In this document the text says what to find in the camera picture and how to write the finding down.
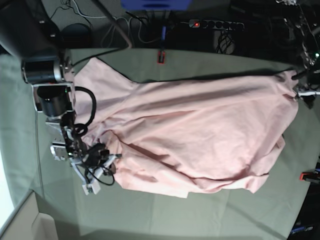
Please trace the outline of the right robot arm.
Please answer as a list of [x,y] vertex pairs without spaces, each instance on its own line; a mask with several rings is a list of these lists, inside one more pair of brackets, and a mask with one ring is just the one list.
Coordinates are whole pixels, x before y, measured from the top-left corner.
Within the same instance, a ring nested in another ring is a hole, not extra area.
[[[45,37],[24,0],[0,2],[0,44],[21,60],[22,79],[32,87],[34,108],[46,116],[47,126],[55,133],[50,146],[53,157],[69,160],[75,169],[83,168],[86,176],[113,176],[117,155],[111,154],[104,143],[88,146],[82,141],[96,115],[94,93],[75,86],[70,57]],[[76,123],[77,91],[91,99],[86,123]]]

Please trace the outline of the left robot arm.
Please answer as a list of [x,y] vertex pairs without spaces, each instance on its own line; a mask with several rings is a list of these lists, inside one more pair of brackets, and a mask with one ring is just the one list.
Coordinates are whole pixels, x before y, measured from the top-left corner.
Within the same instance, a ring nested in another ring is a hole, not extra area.
[[320,2],[318,0],[277,0],[284,10],[283,18],[294,30],[301,45],[300,57],[304,70],[292,77],[302,80],[296,97],[312,109],[320,95]]

